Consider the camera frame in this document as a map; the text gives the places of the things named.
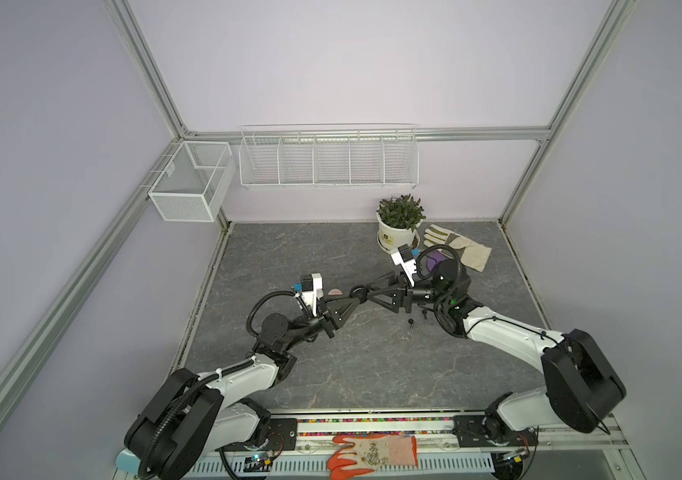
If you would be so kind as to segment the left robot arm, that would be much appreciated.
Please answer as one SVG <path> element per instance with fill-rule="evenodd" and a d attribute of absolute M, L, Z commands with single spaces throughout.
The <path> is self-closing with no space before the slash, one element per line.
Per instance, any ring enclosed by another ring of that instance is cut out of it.
<path fill-rule="evenodd" d="M 137 415 L 124 437 L 125 449 L 138 460 L 140 479 L 180 479 L 207 450 L 233 443 L 263 443 L 271 414 L 251 399 L 283 381 L 293 369 L 293 347 L 311 343 L 320 334 L 334 337 L 368 289 L 357 286 L 349 295 L 317 296 L 309 306 L 299 292 L 289 292 L 299 314 L 289 318 L 274 312 L 260 327 L 259 310 L 279 297 L 262 297 L 246 318 L 255 343 L 247 357 L 233 365 L 197 374 L 187 368 L 172 372 Z"/>

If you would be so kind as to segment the black earbud charging case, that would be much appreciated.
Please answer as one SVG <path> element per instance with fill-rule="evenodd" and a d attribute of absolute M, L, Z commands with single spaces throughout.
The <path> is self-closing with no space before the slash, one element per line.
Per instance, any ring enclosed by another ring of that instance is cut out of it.
<path fill-rule="evenodd" d="M 350 290 L 350 297 L 356 298 L 361 304 L 368 300 L 369 290 L 364 285 L 358 285 Z"/>

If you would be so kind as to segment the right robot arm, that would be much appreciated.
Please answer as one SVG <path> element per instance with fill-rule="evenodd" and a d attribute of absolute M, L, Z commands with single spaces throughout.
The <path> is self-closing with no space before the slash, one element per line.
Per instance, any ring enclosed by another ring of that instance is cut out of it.
<path fill-rule="evenodd" d="M 474 434 L 494 445 L 505 445 L 530 428 L 558 424 L 588 434 L 602 428 L 626 398 L 623 381 L 589 333 L 535 327 L 474 300 L 471 278 L 452 247 L 435 244 L 415 251 L 403 245 L 391 258 L 397 271 L 354 288 L 353 296 L 394 313 L 418 306 L 451 337 L 490 345 L 544 378 L 539 388 L 494 400 L 472 427 Z"/>

